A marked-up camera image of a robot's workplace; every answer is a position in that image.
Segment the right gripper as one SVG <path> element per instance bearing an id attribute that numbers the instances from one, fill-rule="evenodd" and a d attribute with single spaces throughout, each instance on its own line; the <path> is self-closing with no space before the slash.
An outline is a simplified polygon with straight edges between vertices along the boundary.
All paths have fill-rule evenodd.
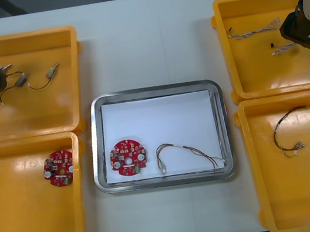
<path id="1" fill-rule="evenodd" d="M 302 11 L 289 13 L 279 29 L 284 39 L 310 49 L 310 20 Z"/>

